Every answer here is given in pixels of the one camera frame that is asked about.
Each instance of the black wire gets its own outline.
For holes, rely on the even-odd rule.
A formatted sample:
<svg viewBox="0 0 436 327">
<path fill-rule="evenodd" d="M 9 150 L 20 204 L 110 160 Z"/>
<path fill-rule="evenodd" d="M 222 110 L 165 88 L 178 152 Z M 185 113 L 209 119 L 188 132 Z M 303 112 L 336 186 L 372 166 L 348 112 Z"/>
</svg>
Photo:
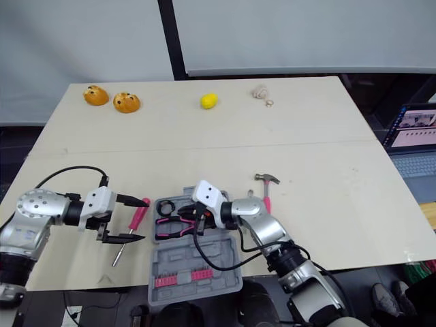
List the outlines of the black wire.
<svg viewBox="0 0 436 327">
<path fill-rule="evenodd" d="M 67 299 L 65 298 L 65 291 L 62 291 L 62 295 L 63 295 L 63 305 L 65 306 L 65 310 L 67 311 L 67 314 L 69 315 L 69 317 L 71 318 L 71 320 L 77 325 L 77 327 L 84 327 L 83 325 L 80 325 L 74 318 L 73 315 L 68 311 L 68 306 L 67 306 Z"/>
<path fill-rule="evenodd" d="M 328 271 L 327 269 L 325 269 L 324 267 L 320 266 L 319 264 L 317 264 L 317 263 L 314 262 L 314 261 L 312 261 L 312 263 L 313 263 L 313 265 L 314 265 L 315 267 L 317 267 L 318 269 L 320 269 L 320 270 L 321 270 L 325 275 L 329 276 L 329 277 L 332 279 L 333 283 L 336 284 L 336 286 L 339 288 L 339 291 L 341 291 L 341 293 L 342 293 L 343 299 L 344 299 L 344 301 L 345 301 L 345 305 L 347 306 L 347 309 L 348 309 L 348 311 L 349 311 L 348 314 L 349 314 L 351 317 L 354 317 L 354 318 L 355 318 L 355 317 L 356 317 L 356 313 L 354 312 L 354 308 L 353 308 L 353 306 L 352 306 L 352 303 L 351 303 L 351 301 L 349 300 L 347 293 L 345 293 L 345 290 L 342 288 L 341 283 L 339 283 L 339 281 L 336 279 L 335 276 L 333 276 L 333 274 L 332 274 L 330 271 Z"/>
<path fill-rule="evenodd" d="M 243 236 L 243 231 L 241 230 L 241 228 L 239 226 L 236 226 L 238 228 L 238 232 L 239 232 L 239 236 L 240 236 L 240 249 L 242 252 L 253 252 L 253 251 L 258 251 L 258 250 L 262 250 L 265 249 L 267 247 L 270 247 L 272 245 L 289 245 L 289 241 L 288 242 L 284 242 L 284 241 L 280 241 L 280 240 L 276 240 L 275 242 L 271 242 L 271 243 L 266 243 L 263 245 L 260 245 L 258 247 L 252 247 L 250 249 L 245 249 L 244 248 L 244 236 Z M 293 244 L 293 247 L 295 247 L 296 249 L 299 249 L 300 251 L 303 251 L 306 256 L 307 259 L 311 259 L 311 255 L 309 254 L 309 252 L 304 248 L 301 247 L 300 245 L 297 244 Z"/>
<path fill-rule="evenodd" d="M 71 166 L 71 167 L 66 167 L 64 169 L 58 170 L 57 172 L 54 172 L 53 174 L 51 174 L 50 176 L 47 176 L 45 179 L 43 179 L 41 182 L 39 182 L 35 188 L 39 189 L 42 185 L 44 185 L 45 183 L 47 183 L 50 179 L 52 179 L 53 177 L 55 177 L 56 175 L 59 175 L 63 172 L 67 172 L 68 170 L 75 170 L 75 169 L 91 169 L 91 170 L 96 170 L 98 171 L 100 174 L 102 174 L 102 179 L 100 181 L 100 186 L 103 185 L 107 185 L 108 184 L 108 175 L 100 168 L 98 167 L 93 167 L 93 166 Z M 0 232 L 3 230 L 3 228 L 12 220 L 12 218 L 14 218 L 14 214 L 12 213 L 11 217 L 9 217 L 9 219 L 0 227 Z"/>
<path fill-rule="evenodd" d="M 51 174 L 50 176 L 47 176 L 45 179 L 43 179 L 38 185 L 35 186 L 36 189 L 40 188 L 42 185 L 44 185 L 45 183 L 47 183 L 50 179 L 52 179 L 53 177 L 55 177 L 56 175 L 59 175 L 63 172 L 67 172 L 68 170 L 74 170 L 74 169 L 91 169 L 91 170 L 96 170 L 98 171 L 100 174 L 103 175 L 104 178 L 108 178 L 108 175 L 101 170 L 100 168 L 97 167 L 93 167 L 93 166 L 71 166 L 71 167 L 66 167 L 64 169 L 58 170 L 57 172 L 54 172 L 53 174 Z"/>
<path fill-rule="evenodd" d="M 79 326 L 79 327 L 83 327 L 83 326 L 80 325 L 80 324 L 75 320 L 75 317 L 73 317 L 73 315 L 76 315 L 76 317 L 77 317 L 77 315 L 78 315 L 79 313 L 82 313 L 83 311 L 86 311 L 86 310 L 88 310 L 88 309 L 94 309 L 94 308 L 96 308 L 96 309 L 114 309 L 114 308 L 117 308 L 117 307 L 120 305 L 120 301 L 121 301 L 121 297 L 122 297 L 122 294 L 119 294 L 118 300 L 117 300 L 113 305 L 110 305 L 110 306 L 108 306 L 108 307 L 104 307 L 104 306 L 101 306 L 101 305 L 90 305 L 90 306 L 88 306 L 88 307 L 83 307 L 83 309 L 80 310 L 79 312 L 75 312 L 75 313 L 71 314 L 71 313 L 68 311 L 67 301 L 66 301 L 66 296 L 65 296 L 65 291 L 62 291 L 62 293 L 63 293 L 63 304 L 65 305 L 65 310 L 67 311 L 67 314 L 68 314 L 69 317 L 73 320 L 73 322 L 76 323 L 76 325 Z"/>
<path fill-rule="evenodd" d="M 87 307 L 83 307 L 83 309 L 80 310 L 78 313 L 82 313 L 83 311 L 86 311 L 88 309 L 113 309 L 113 308 L 116 308 L 120 304 L 121 296 L 122 296 L 122 294 L 119 294 L 118 300 L 113 305 L 110 305 L 108 307 L 104 307 L 102 305 L 89 305 Z"/>
<path fill-rule="evenodd" d="M 215 266 L 208 258 L 207 256 L 204 254 L 203 250 L 201 249 L 200 245 L 198 244 L 198 239 L 197 239 L 197 229 L 198 229 L 198 223 L 199 220 L 196 219 L 196 222 L 194 223 L 194 227 L 193 227 L 193 243 L 196 246 L 196 249 L 198 251 L 198 253 L 202 256 L 203 260 L 212 268 L 214 268 L 215 270 L 219 270 L 219 271 L 230 271 L 230 270 L 234 270 L 236 268 L 239 268 L 241 266 L 243 266 L 244 264 L 246 264 L 247 262 L 250 262 L 253 259 L 256 259 L 258 256 L 262 255 L 260 252 L 251 256 L 250 258 L 239 262 L 238 264 L 235 264 L 234 266 L 231 267 L 218 267 Z"/>
</svg>

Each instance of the pink screwdriver handle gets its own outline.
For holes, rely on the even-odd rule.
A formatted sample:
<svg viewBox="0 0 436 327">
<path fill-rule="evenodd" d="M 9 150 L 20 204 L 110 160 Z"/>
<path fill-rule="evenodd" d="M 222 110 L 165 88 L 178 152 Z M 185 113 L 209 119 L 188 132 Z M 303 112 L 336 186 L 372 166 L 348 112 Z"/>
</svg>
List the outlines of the pink screwdriver handle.
<svg viewBox="0 0 436 327">
<path fill-rule="evenodd" d="M 144 201 L 148 205 L 150 205 L 150 203 L 151 203 L 149 198 L 143 198 L 142 201 Z M 141 223 L 142 219 L 144 218 L 145 214 L 147 213 L 148 209 L 149 209 L 149 207 L 145 207 L 145 206 L 136 209 L 135 214 L 131 218 L 131 222 L 130 222 L 130 225 L 129 225 L 129 228 L 131 230 L 137 230 L 138 229 L 138 226 Z"/>
<path fill-rule="evenodd" d="M 270 197 L 269 197 L 269 196 L 266 196 L 266 197 L 264 198 L 264 203 L 265 203 L 266 211 L 267 211 L 268 213 L 271 213 L 271 200 L 270 200 Z"/>
</svg>

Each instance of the gray wall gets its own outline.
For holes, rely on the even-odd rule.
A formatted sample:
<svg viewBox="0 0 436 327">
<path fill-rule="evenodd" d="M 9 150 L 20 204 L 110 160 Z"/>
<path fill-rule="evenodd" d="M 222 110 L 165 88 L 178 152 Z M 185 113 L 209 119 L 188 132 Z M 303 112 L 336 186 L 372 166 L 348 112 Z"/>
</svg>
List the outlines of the gray wall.
<svg viewBox="0 0 436 327">
<path fill-rule="evenodd" d="M 172 80 L 156 0 L 1 0 L 0 125 L 38 125 L 72 82 Z"/>
<path fill-rule="evenodd" d="M 436 73 L 435 0 L 174 0 L 190 75 Z"/>
</svg>

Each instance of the laptop screen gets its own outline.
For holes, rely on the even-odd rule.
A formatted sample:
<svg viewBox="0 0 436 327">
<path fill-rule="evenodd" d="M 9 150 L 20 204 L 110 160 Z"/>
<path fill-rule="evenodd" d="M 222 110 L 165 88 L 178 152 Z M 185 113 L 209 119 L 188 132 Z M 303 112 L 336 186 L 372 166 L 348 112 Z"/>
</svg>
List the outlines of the laptop screen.
<svg viewBox="0 0 436 327">
<path fill-rule="evenodd" d="M 383 142 L 392 150 L 436 149 L 436 106 L 406 105 Z"/>
</svg>

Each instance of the lemon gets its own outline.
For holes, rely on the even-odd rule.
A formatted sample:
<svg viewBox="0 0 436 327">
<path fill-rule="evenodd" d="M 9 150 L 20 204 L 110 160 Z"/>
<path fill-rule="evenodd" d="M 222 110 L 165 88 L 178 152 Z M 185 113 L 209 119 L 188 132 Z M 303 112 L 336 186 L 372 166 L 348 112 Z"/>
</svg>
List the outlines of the lemon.
<svg viewBox="0 0 436 327">
<path fill-rule="evenodd" d="M 203 95 L 200 104 L 204 109 L 211 109 L 217 104 L 218 97 L 215 93 L 208 93 L 206 95 Z"/>
</svg>

